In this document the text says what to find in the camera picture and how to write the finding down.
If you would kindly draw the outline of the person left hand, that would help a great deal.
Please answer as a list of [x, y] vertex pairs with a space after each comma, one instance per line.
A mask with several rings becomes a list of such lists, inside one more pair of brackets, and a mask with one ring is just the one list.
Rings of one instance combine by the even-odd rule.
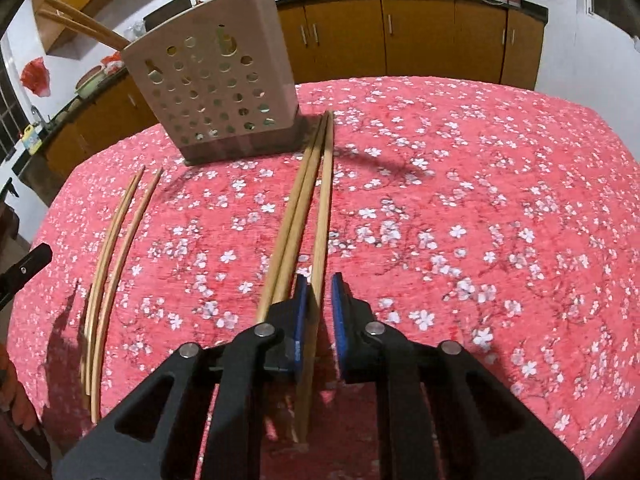
[[6, 346], [0, 346], [0, 370], [3, 376], [1, 385], [1, 409], [11, 414], [14, 425], [25, 431], [34, 430], [41, 434], [39, 420], [32, 401], [17, 378], [16, 368], [6, 351]]

